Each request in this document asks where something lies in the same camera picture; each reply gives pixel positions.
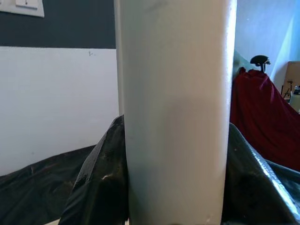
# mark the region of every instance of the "red fabric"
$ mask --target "red fabric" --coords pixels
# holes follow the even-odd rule
[[[300,171],[300,115],[266,74],[240,69],[230,121],[265,159]]]

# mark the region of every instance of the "wall switch plate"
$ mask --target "wall switch plate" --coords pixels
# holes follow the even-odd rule
[[[15,13],[44,17],[43,0],[0,0],[0,13]]]

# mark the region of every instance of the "red cloth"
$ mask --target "red cloth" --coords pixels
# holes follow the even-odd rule
[[[230,121],[265,159],[300,171],[300,115],[266,74],[240,69]]]

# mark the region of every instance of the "light switch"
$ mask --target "light switch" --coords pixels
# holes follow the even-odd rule
[[[17,7],[38,9],[38,0],[15,0]]]

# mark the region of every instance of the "white cylinder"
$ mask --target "white cylinder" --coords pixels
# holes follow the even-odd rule
[[[219,224],[236,0],[115,6],[130,223]]]

